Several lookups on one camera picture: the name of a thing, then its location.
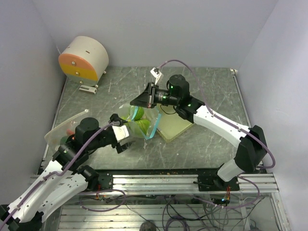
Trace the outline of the clear blue-zipper plastic bag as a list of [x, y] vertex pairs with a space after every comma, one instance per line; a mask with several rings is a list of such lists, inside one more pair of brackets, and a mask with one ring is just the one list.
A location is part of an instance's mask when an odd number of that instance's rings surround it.
[[117, 114], [126, 121], [125, 125], [134, 138], [145, 140], [154, 137], [162, 116], [156, 108], [143, 108], [128, 103], [121, 105]]

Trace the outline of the dark green avocado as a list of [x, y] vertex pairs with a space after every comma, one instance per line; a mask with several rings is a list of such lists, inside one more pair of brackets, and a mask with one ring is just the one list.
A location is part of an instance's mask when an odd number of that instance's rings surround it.
[[60, 145], [63, 145], [67, 142], [68, 136], [64, 136], [60, 139]]

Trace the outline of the clear polka dot zip bag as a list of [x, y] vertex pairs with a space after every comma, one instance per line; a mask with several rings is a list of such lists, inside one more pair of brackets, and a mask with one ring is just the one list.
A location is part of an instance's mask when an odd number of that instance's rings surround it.
[[84, 111], [72, 116], [71, 118], [67, 119], [66, 121], [53, 128], [51, 131], [49, 131], [44, 136], [44, 139], [48, 144], [49, 149], [53, 152], [56, 152], [60, 147], [60, 139], [64, 136], [68, 136], [66, 134], [66, 130], [70, 129], [75, 133], [76, 127], [84, 118], [89, 117], [89, 115], [89, 109], [85, 109]]

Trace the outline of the small green cabbage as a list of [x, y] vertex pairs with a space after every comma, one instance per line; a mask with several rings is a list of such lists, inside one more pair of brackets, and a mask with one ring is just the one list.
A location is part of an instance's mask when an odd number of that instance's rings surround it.
[[141, 120], [144, 115], [144, 108], [139, 106], [131, 106], [129, 112], [131, 120], [138, 121]]

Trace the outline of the light green cabbage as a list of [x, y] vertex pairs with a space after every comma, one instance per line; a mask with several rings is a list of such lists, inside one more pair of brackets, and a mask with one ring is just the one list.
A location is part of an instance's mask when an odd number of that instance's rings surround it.
[[140, 119], [140, 120], [136, 120], [135, 123], [141, 130], [141, 133], [144, 135], [147, 135], [147, 131], [150, 126], [150, 121], [147, 119]]

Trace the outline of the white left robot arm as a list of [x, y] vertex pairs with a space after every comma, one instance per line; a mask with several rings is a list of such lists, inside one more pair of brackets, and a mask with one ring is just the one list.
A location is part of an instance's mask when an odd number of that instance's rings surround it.
[[38, 231], [42, 223], [65, 202], [83, 191], [99, 190], [104, 181], [84, 163], [97, 149], [111, 145], [118, 153], [131, 143], [128, 119], [112, 114], [108, 124], [99, 126], [85, 110], [53, 128], [45, 135], [49, 148], [56, 152], [46, 168], [15, 201], [0, 206], [1, 227], [11, 231]]

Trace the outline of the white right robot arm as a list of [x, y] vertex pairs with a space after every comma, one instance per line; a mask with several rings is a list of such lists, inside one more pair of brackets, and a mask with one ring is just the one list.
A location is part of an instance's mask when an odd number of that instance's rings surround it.
[[189, 82], [182, 75], [171, 76], [165, 90], [149, 82], [145, 90], [130, 102], [130, 105], [143, 108], [154, 108], [157, 104], [174, 106], [182, 119], [210, 129], [237, 149], [235, 157], [222, 164], [212, 178], [213, 187], [219, 191], [224, 190], [234, 177], [254, 172], [267, 154], [261, 127], [250, 128], [213, 111], [190, 94]]

